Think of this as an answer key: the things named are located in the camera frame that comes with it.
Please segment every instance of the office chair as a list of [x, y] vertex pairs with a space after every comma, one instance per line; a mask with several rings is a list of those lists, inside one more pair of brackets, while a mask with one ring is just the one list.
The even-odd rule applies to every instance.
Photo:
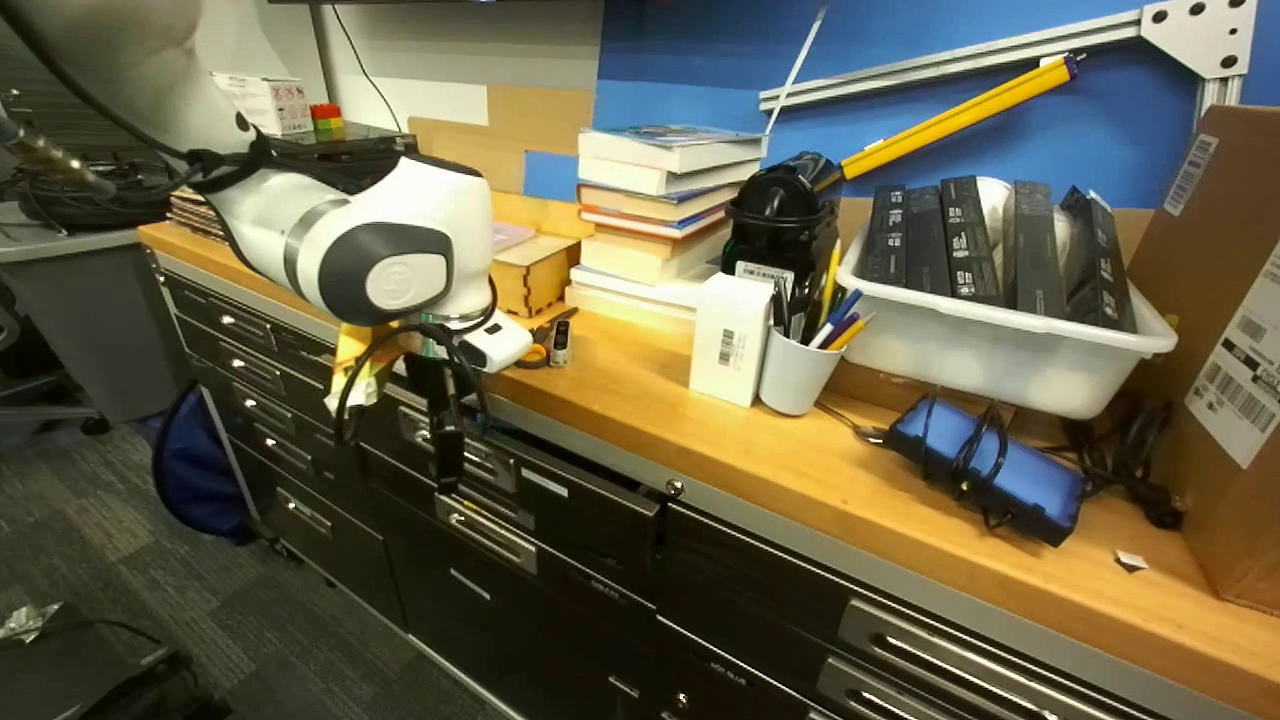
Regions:
[[108, 420], [80, 405], [80, 388], [54, 364], [43, 334], [14, 306], [6, 284], [0, 284], [0, 431], [80, 424], [83, 431], [102, 431]]

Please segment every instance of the blue backpack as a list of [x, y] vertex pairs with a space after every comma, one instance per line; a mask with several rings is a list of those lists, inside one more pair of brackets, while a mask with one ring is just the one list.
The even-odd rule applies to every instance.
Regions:
[[179, 524], [233, 543], [249, 543], [256, 535], [200, 384], [183, 388], [183, 395], [160, 420], [152, 444], [152, 480], [160, 502]]

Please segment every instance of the white storage bin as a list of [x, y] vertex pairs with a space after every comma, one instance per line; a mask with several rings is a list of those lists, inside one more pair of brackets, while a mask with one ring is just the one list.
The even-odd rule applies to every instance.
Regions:
[[1128, 373], [1173, 350], [1174, 330], [1130, 291], [1137, 330], [1032, 317], [954, 296], [932, 296], [851, 276], [859, 242], [844, 252], [838, 284], [859, 287], [864, 334], [844, 361], [925, 384], [1088, 420], [1106, 409]]

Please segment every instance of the cardboard box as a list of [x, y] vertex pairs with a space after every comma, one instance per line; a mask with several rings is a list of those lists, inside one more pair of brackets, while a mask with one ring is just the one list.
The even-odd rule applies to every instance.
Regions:
[[1202, 110], [1189, 159], [1130, 255], [1174, 320], [1153, 369], [1174, 410], [1153, 480], [1189, 502], [1216, 595], [1280, 613], [1280, 107]]
[[574, 241], [533, 236], [490, 255], [496, 303], [518, 320], [533, 320], [563, 303], [566, 266], [574, 265]]

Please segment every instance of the metal rod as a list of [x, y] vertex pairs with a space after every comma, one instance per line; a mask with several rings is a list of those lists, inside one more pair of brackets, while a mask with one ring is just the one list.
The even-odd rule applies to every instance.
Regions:
[[325, 99], [326, 99], [326, 102], [340, 102], [325, 6], [311, 0], [311, 2], [308, 2], [308, 17], [311, 17], [311, 37], [316, 37], [316, 54], [318, 54]]
[[[991, 43], [932, 53], [932, 54], [915, 54], [904, 62], [877, 62], [877, 68], [847, 73], [847, 74], [805, 78], [805, 85], [787, 87], [785, 107], [881, 93], [881, 87], [904, 87], [904, 85], [941, 78], [941, 74], [963, 74], [975, 68], [1002, 68], [1002, 62], [1021, 62], [1021, 59], [1066, 54], [1081, 47], [1123, 43], [1137, 37], [1140, 37], [1140, 13], [1094, 17], [1094, 19], [1081, 19], [1081, 24], [1062, 24], [1062, 28], [991, 38]], [[770, 110], [774, 102], [778, 102], [778, 87], [761, 93], [761, 110]]]

